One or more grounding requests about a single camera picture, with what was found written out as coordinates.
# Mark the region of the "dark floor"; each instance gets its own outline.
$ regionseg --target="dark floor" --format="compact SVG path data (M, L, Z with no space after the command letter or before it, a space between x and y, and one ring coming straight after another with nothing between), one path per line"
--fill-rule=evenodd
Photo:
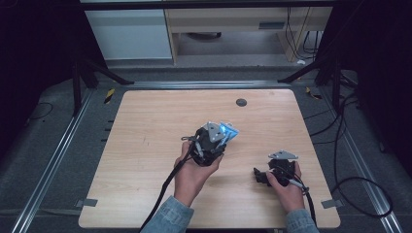
M209 54L205 60L201 61L201 51L196 51L195 42L186 38L183 43L189 43L187 53L181 54L181 60L176 67L158 67L154 69L116 69L113 72L121 77L139 82L161 82L168 83L174 81L206 81L215 82L230 81L276 81L285 78L301 65L297 63L279 62L278 65L266 65L267 57L272 56L277 45L271 43L273 35L260 35L257 40L264 43L264 38L268 46L265 53L261 47L257 52L253 50L239 51L241 59L233 50L229 48L226 54L219 54L224 51L207 50ZM276 58L282 58L279 52ZM262 59L263 65L248 65L245 54L248 54L253 63L258 63ZM216 63L208 67L206 60L217 60L223 58L221 66ZM314 78L316 71L311 72L301 80L292 84L273 84L270 88L289 88L296 96L302 115L305 118L306 126L310 134L324 129L334 120L334 111L330 106L331 87L316 86ZM48 186L48 190L39 206L38 214L32 219L27 232L136 232L136 229L82 229L78 225L80 208L74 207L79 199L87 196L89 186L94 176L100 156L105 147L105 139L109 132L106 128L111 127L110 120L115 119L117 109L120 105L122 94L128 89L139 89L139 86L127 88L112 82L102 75L99 77L99 86L94 90L83 89L83 96L90 93L90 99L79 127L76 129L70 145L57 163L57 170ZM306 92L306 86L311 88L311 96ZM116 89L109 104L104 100L110 88ZM349 87L342 87L342 96L347 97L353 90ZM9 151L9 160L2 164L0 170L0 232L11 232L16 223L18 215L23 211L35 190L36 185L42 178L44 171L55 154L59 146L60 139L64 135L67 126L72 120L73 93L71 83L64 82L46 90L39 100L39 106L28 121L27 126L20 132L12 149ZM371 217L361 213L351 206L348 201L338 208L341 217L341 225L336 229L321 229L321 232L412 232L412 203L410 193L412 193L411 178L403 170L401 164L393 154L380 151L380 141L374 134L369 120L364 116L362 108L359 108L357 98L349 100L350 103L345 108L344 135L339 137L336 156L334 156L335 145L333 143L338 127L338 122L334 123L325 133L312 137L315 150L321 162L326 181L330 189L335 185L334 159L337 159L338 180L353 176L363 176L373 179L380 184L392 197L394 201L394 211L386 218ZM380 199L380 192L365 183L353 181L344 183L341 186L346 194L357 207L366 210L368 213L376 214L376 210L385 207L385 200ZM337 191L333 193L335 199L342 200L342 195ZM271 230L244 230L230 232L272 232Z

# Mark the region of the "wooden table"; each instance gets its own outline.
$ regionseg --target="wooden table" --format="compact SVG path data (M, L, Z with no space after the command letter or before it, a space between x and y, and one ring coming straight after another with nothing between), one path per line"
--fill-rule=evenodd
M247 105L237 106L238 98ZM230 122L239 135L229 142L220 169L194 200L189 228L285 227L277 196L271 187L257 183L253 173L254 167L267 170L267 155L279 150L299 156L318 226L340 224L336 209L321 204L331 196L292 91L212 89L124 94L87 196L98 202L83 207L80 226L140 227L180 155L181 137L192 136L207 121ZM174 182L163 201L173 190Z

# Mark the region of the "person's right hand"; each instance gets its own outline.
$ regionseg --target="person's right hand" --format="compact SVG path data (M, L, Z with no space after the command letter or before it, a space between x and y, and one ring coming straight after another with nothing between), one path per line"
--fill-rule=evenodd
M299 177L302 175L297 161L294 163L294 171ZM291 183L288 186L281 186L275 176L269 171L266 172L266 177L270 184L272 184L273 189L275 189L279 201L287 213L305 208L303 193L300 187Z

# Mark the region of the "denim sleeve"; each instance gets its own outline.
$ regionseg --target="denim sleeve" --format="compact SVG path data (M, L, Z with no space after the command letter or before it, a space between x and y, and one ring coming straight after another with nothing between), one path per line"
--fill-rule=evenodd
M288 233L319 233L315 222L304 209L288 213L286 222Z
M183 233L188 228L194 210L170 196L143 228L142 233Z

